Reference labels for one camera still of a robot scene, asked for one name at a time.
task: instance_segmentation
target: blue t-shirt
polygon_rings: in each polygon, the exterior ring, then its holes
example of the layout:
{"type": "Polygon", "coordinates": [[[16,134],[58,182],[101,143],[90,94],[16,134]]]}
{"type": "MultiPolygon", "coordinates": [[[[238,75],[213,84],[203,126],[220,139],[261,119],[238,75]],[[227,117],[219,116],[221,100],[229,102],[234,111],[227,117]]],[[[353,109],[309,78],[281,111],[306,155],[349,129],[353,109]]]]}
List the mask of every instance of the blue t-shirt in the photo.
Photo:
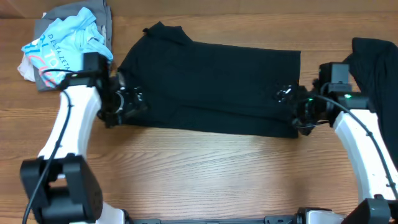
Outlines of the blue t-shirt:
{"type": "Polygon", "coordinates": [[[56,19],[39,39],[22,48],[27,58],[40,71],[40,76],[48,86],[47,80],[59,84],[65,78],[65,72],[48,72],[46,69],[83,69],[83,53],[98,52],[113,60],[111,51],[104,45],[105,38],[98,32],[96,17],[83,7],[77,16],[70,16],[64,21],[56,19]]]}

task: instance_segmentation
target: folded black garment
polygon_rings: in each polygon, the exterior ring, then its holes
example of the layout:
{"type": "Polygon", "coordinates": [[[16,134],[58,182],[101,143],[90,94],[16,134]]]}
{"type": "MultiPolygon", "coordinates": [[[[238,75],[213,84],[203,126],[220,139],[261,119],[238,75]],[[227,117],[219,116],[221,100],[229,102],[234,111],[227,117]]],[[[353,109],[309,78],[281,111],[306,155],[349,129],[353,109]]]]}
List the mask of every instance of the folded black garment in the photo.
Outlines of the folded black garment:
{"type": "Polygon", "coordinates": [[[398,48],[385,40],[354,38],[345,60],[361,92],[368,95],[379,117],[380,131],[398,167],[398,48]]]}
{"type": "Polygon", "coordinates": [[[300,52],[204,44],[161,22],[119,67],[141,86],[149,109],[127,124],[229,134],[296,138],[292,111],[275,99],[297,85],[300,52]]]}

